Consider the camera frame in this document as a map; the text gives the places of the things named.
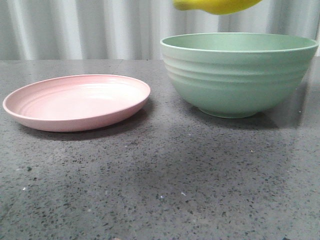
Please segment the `yellow banana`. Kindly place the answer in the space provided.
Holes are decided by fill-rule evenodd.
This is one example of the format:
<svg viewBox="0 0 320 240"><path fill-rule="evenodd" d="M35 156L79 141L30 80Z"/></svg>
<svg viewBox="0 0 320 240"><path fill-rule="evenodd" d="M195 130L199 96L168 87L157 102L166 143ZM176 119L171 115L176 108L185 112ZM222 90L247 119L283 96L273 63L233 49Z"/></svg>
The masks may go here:
<svg viewBox="0 0 320 240"><path fill-rule="evenodd" d="M202 10L213 15L227 15L246 10L260 0L173 0L173 6L181 11Z"/></svg>

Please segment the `green bowl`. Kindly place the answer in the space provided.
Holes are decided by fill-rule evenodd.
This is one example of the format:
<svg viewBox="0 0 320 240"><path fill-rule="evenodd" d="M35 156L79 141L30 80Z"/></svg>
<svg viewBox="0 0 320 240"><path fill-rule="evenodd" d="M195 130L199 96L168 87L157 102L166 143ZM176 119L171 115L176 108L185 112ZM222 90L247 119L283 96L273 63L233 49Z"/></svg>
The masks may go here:
<svg viewBox="0 0 320 240"><path fill-rule="evenodd" d="M214 32L161 41L168 77L200 111L239 119L271 109L294 92L318 43L300 36Z"/></svg>

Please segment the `pink plate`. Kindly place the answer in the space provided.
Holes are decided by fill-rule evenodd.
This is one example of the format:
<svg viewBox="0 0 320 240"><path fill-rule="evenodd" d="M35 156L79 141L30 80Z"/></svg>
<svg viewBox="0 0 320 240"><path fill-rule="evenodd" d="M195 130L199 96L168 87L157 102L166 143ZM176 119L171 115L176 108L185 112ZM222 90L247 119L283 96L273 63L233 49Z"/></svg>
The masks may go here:
<svg viewBox="0 0 320 240"><path fill-rule="evenodd" d="M35 82L10 93L4 110L18 123L47 132L103 128L137 113L151 88L136 78L83 74Z"/></svg>

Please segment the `white curtain backdrop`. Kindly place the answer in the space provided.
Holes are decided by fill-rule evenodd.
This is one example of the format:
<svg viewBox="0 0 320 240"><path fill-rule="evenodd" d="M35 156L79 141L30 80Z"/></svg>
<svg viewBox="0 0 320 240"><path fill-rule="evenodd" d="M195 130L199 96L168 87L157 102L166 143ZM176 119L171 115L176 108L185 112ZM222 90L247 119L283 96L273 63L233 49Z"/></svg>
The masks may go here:
<svg viewBox="0 0 320 240"><path fill-rule="evenodd" d="M263 0L229 15L179 11L170 0L3 0L2 60L160 59L182 34L273 33L320 38L317 0Z"/></svg>

